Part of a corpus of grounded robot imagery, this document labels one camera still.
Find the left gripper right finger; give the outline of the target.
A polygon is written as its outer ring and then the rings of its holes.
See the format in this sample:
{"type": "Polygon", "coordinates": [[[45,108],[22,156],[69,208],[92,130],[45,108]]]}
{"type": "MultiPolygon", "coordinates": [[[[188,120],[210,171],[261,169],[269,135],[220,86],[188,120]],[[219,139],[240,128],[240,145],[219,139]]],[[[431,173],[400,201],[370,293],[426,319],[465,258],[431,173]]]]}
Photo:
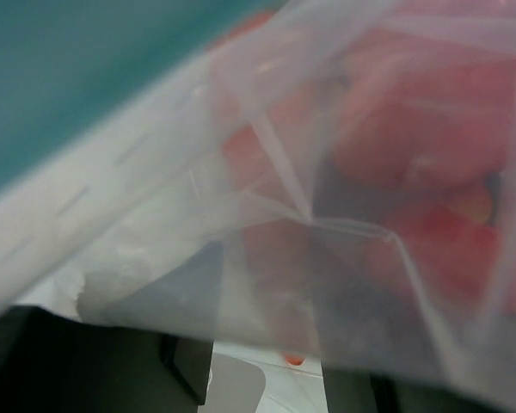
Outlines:
{"type": "Polygon", "coordinates": [[[321,326],[330,412],[516,412],[516,326],[321,326]]]}

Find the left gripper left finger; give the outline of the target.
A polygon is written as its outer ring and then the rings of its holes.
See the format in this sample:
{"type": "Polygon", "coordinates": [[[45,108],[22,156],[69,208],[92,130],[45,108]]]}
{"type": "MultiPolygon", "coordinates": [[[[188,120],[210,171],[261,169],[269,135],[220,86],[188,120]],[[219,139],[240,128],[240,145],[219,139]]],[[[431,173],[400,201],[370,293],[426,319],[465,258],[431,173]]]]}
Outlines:
{"type": "Polygon", "coordinates": [[[109,306],[108,327],[10,307],[0,315],[0,412],[195,412],[223,269],[223,245],[206,244],[109,306]]]}

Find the clear zip top bag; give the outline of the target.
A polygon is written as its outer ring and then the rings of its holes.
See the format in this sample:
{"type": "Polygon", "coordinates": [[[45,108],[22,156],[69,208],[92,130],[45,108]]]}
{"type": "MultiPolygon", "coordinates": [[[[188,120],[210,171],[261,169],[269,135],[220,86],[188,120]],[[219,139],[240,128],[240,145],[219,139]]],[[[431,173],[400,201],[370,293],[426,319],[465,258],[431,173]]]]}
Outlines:
{"type": "Polygon", "coordinates": [[[0,316],[516,411],[516,1],[0,1],[0,316]]]}

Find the fake orange carrot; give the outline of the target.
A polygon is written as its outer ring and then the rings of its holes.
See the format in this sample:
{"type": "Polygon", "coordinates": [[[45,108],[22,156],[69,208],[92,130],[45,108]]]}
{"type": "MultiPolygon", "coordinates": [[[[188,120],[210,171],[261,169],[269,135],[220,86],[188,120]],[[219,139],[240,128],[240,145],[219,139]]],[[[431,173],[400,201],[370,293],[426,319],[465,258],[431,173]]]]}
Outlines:
{"type": "Polygon", "coordinates": [[[309,209],[328,143],[323,64],[313,62],[314,27],[295,9],[253,15],[214,45],[210,72],[222,144],[235,187],[292,209],[309,209]]]}

